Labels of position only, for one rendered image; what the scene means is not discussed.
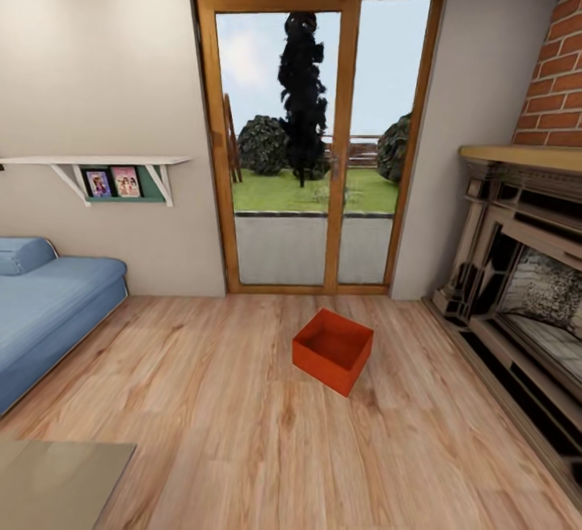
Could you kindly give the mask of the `storage box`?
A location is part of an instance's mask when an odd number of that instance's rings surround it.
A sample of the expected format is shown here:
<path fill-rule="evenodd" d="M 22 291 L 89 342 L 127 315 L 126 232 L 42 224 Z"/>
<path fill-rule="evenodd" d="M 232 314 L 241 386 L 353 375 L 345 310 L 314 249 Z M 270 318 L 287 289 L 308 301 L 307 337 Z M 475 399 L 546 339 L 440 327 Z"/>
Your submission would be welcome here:
<path fill-rule="evenodd" d="M 347 397 L 371 356 L 374 333 L 321 309 L 293 339 L 293 363 Z"/>

